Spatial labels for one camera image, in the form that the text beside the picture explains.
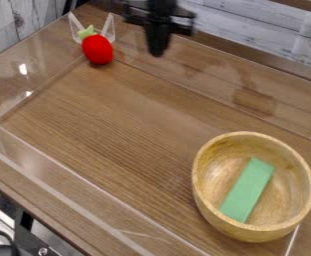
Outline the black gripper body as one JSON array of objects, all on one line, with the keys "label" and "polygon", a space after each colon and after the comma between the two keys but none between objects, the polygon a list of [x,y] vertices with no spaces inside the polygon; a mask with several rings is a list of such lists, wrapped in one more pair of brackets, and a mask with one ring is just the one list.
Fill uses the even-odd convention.
[{"label": "black gripper body", "polygon": [[142,25],[150,35],[191,35],[196,14],[178,0],[123,0],[127,23]]}]

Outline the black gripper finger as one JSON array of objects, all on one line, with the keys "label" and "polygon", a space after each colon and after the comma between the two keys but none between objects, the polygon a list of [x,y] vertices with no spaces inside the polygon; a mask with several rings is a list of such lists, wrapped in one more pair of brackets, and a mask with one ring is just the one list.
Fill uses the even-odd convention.
[{"label": "black gripper finger", "polygon": [[170,40],[171,40],[171,28],[168,26],[160,26],[159,39],[158,39],[159,55],[164,54],[164,51],[168,48]]},{"label": "black gripper finger", "polygon": [[151,24],[144,25],[146,39],[148,51],[152,56],[159,55],[158,43],[156,43],[156,28]]}]

